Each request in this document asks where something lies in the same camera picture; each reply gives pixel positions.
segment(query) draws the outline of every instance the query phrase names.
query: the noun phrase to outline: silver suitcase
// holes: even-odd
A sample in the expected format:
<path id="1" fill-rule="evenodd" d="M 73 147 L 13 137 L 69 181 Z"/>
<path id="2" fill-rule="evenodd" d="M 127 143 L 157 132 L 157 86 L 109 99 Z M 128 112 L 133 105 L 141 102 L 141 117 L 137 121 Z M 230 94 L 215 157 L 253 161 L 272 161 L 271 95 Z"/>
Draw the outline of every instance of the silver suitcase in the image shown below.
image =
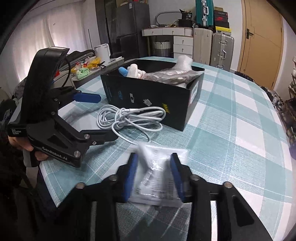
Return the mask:
<path id="1" fill-rule="evenodd" d="M 210 64 L 213 31 L 195 28 L 193 32 L 193 61 Z"/>
<path id="2" fill-rule="evenodd" d="M 234 38 L 226 34 L 213 34 L 211 66 L 230 71 Z"/>

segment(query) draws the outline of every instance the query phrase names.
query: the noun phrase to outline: door frame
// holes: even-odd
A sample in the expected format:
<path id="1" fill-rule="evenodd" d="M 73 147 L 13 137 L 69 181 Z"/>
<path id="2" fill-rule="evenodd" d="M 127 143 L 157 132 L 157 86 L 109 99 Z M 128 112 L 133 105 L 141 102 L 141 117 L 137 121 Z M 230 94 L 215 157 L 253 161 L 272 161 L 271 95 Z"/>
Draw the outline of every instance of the door frame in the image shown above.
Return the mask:
<path id="1" fill-rule="evenodd" d="M 237 66 L 237 71 L 240 72 L 242 68 L 242 60 L 244 57 L 244 48 L 246 43 L 246 30 L 247 30 L 247 20 L 246 20 L 246 3 L 245 1 L 248 0 L 242 0 L 242 45 L 241 45 L 241 51 L 239 55 L 239 63 Z M 271 90 L 274 89 L 275 83 L 277 81 L 277 78 L 279 76 L 279 70 L 281 68 L 281 62 L 283 58 L 283 51 L 284 51 L 284 23 L 283 23 L 283 16 L 281 15 L 281 55 L 279 60 L 279 65 L 276 72 L 276 77 L 273 81 L 273 84 L 271 86 Z"/>

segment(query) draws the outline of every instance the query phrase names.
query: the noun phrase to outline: blue gripper pad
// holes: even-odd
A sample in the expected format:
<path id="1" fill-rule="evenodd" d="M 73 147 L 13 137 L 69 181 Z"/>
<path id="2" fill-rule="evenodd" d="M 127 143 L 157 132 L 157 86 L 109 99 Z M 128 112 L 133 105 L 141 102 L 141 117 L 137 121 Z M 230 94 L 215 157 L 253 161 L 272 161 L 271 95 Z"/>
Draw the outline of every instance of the blue gripper pad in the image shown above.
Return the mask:
<path id="1" fill-rule="evenodd" d="M 74 95 L 73 100 L 77 102 L 87 102 L 87 103 L 99 103 L 101 101 L 101 96 L 92 93 L 77 93 Z"/>
<path id="2" fill-rule="evenodd" d="M 134 153 L 133 155 L 131 155 L 127 165 L 129 165 L 129 170 L 127 172 L 127 175 L 124 181 L 123 194 L 122 194 L 125 202 L 127 202 L 129 197 L 131 196 L 131 192 L 133 189 L 133 181 L 134 181 L 137 166 L 138 166 L 138 154 Z"/>
<path id="3" fill-rule="evenodd" d="M 176 163 L 176 160 L 175 160 L 175 157 L 173 154 L 170 156 L 170 168 L 171 168 L 171 171 L 173 174 L 173 178 L 174 178 L 175 186 L 177 188 L 178 196 L 182 202 L 185 202 L 185 195 L 184 195 L 184 191 L 183 191 L 183 182 L 182 182 L 181 175 L 180 175 L 180 172 L 177 168 L 177 163 Z"/>

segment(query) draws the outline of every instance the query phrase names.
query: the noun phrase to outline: yellow sticker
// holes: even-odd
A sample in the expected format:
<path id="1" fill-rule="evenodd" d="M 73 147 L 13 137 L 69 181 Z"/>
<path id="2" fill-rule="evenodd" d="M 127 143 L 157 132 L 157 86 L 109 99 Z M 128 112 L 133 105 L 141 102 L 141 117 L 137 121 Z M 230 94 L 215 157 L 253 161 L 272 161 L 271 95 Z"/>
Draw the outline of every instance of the yellow sticker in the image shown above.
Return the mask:
<path id="1" fill-rule="evenodd" d="M 168 105 L 163 103 L 163 108 L 165 109 L 165 112 L 170 113 L 170 111 L 168 110 Z"/>

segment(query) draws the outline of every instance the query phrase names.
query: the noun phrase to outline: black cable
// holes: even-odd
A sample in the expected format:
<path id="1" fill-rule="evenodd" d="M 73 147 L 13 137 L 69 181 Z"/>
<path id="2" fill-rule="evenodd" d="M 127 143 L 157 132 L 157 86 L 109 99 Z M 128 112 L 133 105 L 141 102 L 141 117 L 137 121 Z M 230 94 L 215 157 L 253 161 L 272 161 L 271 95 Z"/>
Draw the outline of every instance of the black cable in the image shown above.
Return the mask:
<path id="1" fill-rule="evenodd" d="M 66 62 L 67 62 L 67 64 L 68 64 L 69 72 L 68 72 L 68 76 L 67 76 L 65 82 L 63 83 L 62 87 L 64 87 L 65 84 L 67 83 L 67 81 L 68 81 L 68 79 L 69 79 L 69 77 L 70 77 L 70 73 L 71 73 L 71 65 L 70 65 L 70 62 L 69 62 L 69 60 L 68 60 L 67 58 L 65 58 L 65 60 L 66 60 Z"/>

